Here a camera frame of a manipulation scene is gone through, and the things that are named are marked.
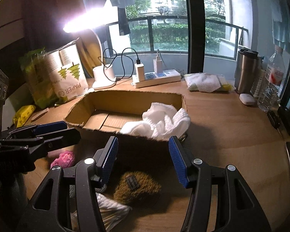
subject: bottle label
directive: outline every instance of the bottle label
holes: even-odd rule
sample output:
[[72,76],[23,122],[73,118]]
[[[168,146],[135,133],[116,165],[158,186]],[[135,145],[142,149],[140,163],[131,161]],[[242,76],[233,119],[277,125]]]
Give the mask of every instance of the bottle label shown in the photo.
[[267,79],[273,85],[280,86],[283,76],[284,76],[283,72],[277,70],[276,68],[271,68],[271,73],[269,74],[269,77]]

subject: brown fuzzy object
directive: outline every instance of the brown fuzzy object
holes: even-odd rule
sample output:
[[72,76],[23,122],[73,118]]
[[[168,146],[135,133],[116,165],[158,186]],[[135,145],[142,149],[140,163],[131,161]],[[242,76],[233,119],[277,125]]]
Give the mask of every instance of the brown fuzzy object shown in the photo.
[[143,172],[126,172],[115,189],[114,200],[125,205],[152,203],[157,201],[161,185]]

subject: glass railing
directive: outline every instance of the glass railing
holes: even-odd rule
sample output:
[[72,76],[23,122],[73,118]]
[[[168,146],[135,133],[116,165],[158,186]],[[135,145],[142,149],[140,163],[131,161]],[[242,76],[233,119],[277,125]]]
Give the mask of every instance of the glass railing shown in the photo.
[[[128,20],[131,33],[120,36],[118,22],[107,25],[107,44],[117,53],[126,47],[137,52],[188,52],[187,17],[148,16]],[[223,21],[206,19],[205,55],[235,60],[247,29]]]

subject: black tumbler lid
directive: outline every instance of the black tumbler lid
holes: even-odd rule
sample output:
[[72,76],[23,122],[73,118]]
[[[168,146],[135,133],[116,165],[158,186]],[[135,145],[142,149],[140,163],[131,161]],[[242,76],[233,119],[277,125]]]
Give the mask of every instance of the black tumbler lid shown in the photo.
[[249,58],[252,58],[252,59],[258,59],[258,52],[256,51],[252,51],[248,48],[243,48],[241,50],[238,51],[239,54],[242,54],[244,56],[247,56]]

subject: pink yarn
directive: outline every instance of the pink yarn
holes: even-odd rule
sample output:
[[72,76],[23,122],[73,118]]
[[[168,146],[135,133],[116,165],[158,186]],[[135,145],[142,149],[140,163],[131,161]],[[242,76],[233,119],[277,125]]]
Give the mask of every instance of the pink yarn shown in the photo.
[[59,155],[59,158],[55,159],[51,164],[50,168],[53,166],[61,166],[62,168],[71,167],[74,165],[75,155],[72,151],[65,151]]

